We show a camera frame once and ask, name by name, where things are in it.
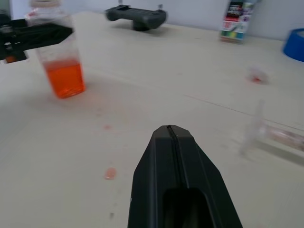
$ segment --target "gray object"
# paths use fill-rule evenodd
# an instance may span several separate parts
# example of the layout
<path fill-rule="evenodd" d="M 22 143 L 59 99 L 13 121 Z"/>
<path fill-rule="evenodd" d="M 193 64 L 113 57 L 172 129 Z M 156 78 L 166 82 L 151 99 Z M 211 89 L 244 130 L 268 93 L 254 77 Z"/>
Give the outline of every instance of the gray object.
<path fill-rule="evenodd" d="M 157 29 L 167 19 L 167 12 L 162 10 L 162 5 L 158 7 L 159 9 L 155 11 L 135 9 L 128 5 L 123 5 L 122 0 L 119 0 L 119 6 L 107 9 L 105 14 L 110 21 L 118 19 L 132 20 L 133 30 L 147 31 Z"/>

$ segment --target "orange droplet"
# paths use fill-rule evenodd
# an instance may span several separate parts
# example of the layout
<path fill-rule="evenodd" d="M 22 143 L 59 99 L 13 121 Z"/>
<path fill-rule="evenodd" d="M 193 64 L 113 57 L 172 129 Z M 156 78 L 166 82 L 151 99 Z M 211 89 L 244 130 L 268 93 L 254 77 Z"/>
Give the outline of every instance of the orange droplet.
<path fill-rule="evenodd" d="M 253 82 L 256 82 L 256 83 L 261 83 L 261 82 L 262 82 L 262 80 L 261 80 L 259 77 L 254 77 L 254 78 L 252 79 L 252 81 L 253 81 Z"/>
<path fill-rule="evenodd" d="M 106 170 L 104 178 L 106 180 L 113 180 L 116 177 L 116 169 L 115 168 L 109 168 Z"/>
<path fill-rule="evenodd" d="M 110 126 L 110 125 L 106 125 L 106 126 L 104 126 L 104 129 L 105 130 L 110 130 L 112 127 Z"/>

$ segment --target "orange liquid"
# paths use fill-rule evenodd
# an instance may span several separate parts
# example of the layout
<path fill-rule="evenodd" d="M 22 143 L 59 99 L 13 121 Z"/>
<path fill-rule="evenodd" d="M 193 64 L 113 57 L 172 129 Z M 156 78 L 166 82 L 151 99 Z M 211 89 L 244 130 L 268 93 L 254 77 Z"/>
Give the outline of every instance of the orange liquid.
<path fill-rule="evenodd" d="M 78 61 L 54 61 L 46 63 L 44 67 L 52 88 L 59 98 L 67 98 L 85 91 Z"/>

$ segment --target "cup lid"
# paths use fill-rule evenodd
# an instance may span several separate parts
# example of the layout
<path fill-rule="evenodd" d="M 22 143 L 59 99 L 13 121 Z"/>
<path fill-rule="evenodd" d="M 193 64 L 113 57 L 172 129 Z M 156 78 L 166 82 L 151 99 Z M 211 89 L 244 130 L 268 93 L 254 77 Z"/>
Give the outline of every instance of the cup lid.
<path fill-rule="evenodd" d="M 29 4 L 33 8 L 57 7 L 61 5 L 61 0 L 30 0 Z"/>

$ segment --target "clear plastic cup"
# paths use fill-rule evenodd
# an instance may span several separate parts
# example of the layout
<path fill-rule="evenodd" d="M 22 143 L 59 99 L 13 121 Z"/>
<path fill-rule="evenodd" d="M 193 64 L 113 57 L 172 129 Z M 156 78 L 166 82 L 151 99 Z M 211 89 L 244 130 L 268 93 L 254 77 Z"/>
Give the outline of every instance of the clear plastic cup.
<path fill-rule="evenodd" d="M 73 27 L 71 16 L 60 8 L 59 0 L 32 0 L 33 10 L 26 15 L 29 26 L 54 23 Z M 57 45 L 37 48 L 54 93 L 67 98 L 85 91 L 82 68 L 75 34 Z"/>

